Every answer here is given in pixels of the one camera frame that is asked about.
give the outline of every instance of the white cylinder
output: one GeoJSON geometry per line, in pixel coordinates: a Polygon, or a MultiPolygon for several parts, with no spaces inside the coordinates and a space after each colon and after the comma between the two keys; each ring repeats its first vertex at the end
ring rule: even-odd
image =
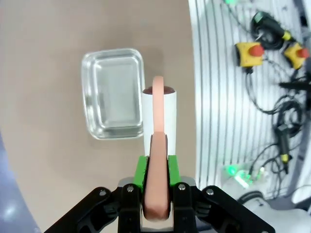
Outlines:
{"type": "MultiPolygon", "coordinates": [[[[167,136],[168,155],[176,154],[176,96],[175,90],[173,90],[173,93],[164,94],[164,132],[167,136]]],[[[145,156],[150,154],[150,139],[154,133],[152,109],[152,94],[142,93],[145,156]]]]}

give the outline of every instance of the beige table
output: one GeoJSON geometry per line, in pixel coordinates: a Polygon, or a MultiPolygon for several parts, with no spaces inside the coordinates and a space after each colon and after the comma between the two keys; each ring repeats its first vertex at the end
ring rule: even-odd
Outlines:
{"type": "MultiPolygon", "coordinates": [[[[0,130],[41,230],[97,186],[132,176],[143,138],[99,141],[86,130],[81,59],[132,47],[178,93],[180,172],[195,174],[195,106],[187,0],[2,0],[0,130]]],[[[104,232],[116,232],[116,223],[104,232]]]]}

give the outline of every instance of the green block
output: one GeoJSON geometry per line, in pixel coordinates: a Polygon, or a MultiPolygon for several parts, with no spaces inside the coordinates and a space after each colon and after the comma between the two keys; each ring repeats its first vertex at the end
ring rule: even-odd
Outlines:
{"type": "Polygon", "coordinates": [[[170,173],[170,186],[174,186],[175,184],[181,182],[181,178],[178,170],[178,161],[176,155],[169,155],[168,158],[169,164],[169,173],[170,173]]]}
{"type": "Polygon", "coordinates": [[[143,192],[143,188],[144,188],[144,180],[145,180],[145,173],[147,169],[148,158],[149,158],[148,156],[139,157],[135,176],[134,176],[133,184],[136,184],[138,188],[140,188],[141,192],[143,192]]]}

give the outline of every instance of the red button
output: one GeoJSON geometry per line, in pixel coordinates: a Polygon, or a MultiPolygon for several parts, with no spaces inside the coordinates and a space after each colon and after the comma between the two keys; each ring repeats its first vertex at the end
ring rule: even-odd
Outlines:
{"type": "Polygon", "coordinates": [[[297,56],[301,58],[308,58],[310,54],[306,48],[303,48],[297,51],[297,56]]]}
{"type": "Polygon", "coordinates": [[[261,57],[264,54],[264,49],[261,45],[255,45],[251,47],[248,52],[253,57],[261,57]]]}

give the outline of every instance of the corrugated metal surface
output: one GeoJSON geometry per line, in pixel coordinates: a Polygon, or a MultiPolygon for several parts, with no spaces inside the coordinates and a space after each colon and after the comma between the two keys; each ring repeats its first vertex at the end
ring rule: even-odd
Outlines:
{"type": "MultiPolygon", "coordinates": [[[[221,0],[194,0],[190,3],[196,81],[197,173],[200,188],[217,185],[216,172],[224,165],[252,161],[264,146],[274,142],[271,116],[258,111],[245,89],[245,73],[235,65],[234,45],[253,41],[239,26],[221,0]]],[[[291,0],[258,0],[256,4],[238,4],[231,8],[239,21],[249,28],[257,9],[270,12],[296,39],[301,40],[299,16],[291,0]]],[[[292,74],[280,51],[268,51],[269,59],[292,74]]],[[[268,64],[255,67],[254,89],[259,106],[272,109],[285,94],[276,83],[288,81],[285,72],[268,64]]],[[[299,144],[301,133],[291,139],[299,144]]],[[[299,148],[292,151],[294,167],[299,148]]],[[[267,151],[277,155],[276,148],[267,151]]],[[[282,182],[281,194],[290,184],[292,173],[282,182]]]]}

